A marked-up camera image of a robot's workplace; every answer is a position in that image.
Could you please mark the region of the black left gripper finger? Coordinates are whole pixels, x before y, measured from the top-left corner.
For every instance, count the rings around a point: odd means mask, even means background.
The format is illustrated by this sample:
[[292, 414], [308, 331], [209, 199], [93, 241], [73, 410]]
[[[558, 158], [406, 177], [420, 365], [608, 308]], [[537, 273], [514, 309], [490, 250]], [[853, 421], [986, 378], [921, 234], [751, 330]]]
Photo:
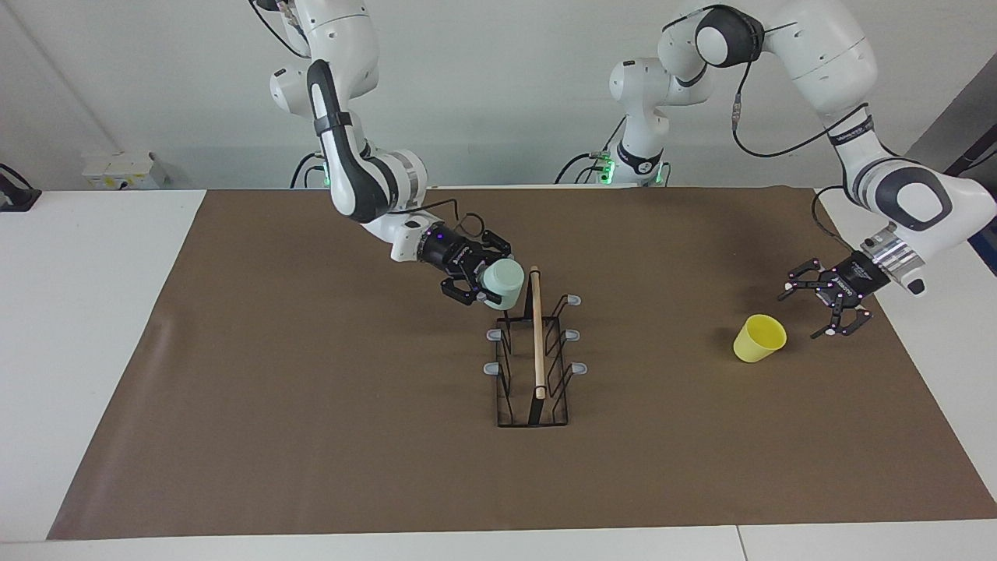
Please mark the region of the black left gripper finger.
[[845, 294], [817, 294], [816, 297], [830, 310], [830, 319], [825, 326], [809, 335], [812, 340], [825, 335], [848, 337], [872, 319], [872, 312], [861, 303], [861, 297], [848, 297]]
[[838, 297], [837, 278], [836, 270], [827, 269], [819, 260], [807, 260], [788, 271], [784, 290], [777, 296], [777, 301], [782, 302], [795, 292], [812, 291], [820, 301], [834, 303]]

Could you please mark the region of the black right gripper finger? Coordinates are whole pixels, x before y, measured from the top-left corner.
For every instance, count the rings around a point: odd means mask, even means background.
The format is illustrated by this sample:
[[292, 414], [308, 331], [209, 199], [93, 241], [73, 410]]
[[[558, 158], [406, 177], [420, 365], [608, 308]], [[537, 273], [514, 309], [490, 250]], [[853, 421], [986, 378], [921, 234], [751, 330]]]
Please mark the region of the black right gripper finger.
[[493, 263], [499, 259], [513, 258], [512, 245], [493, 231], [482, 231], [476, 238], [467, 237], [466, 241], [475, 259]]
[[439, 287], [446, 297], [463, 305], [470, 306], [475, 302], [490, 305], [492, 308], [499, 308], [502, 305], [502, 296], [483, 276], [477, 280], [471, 280], [469, 277], [447, 277]]

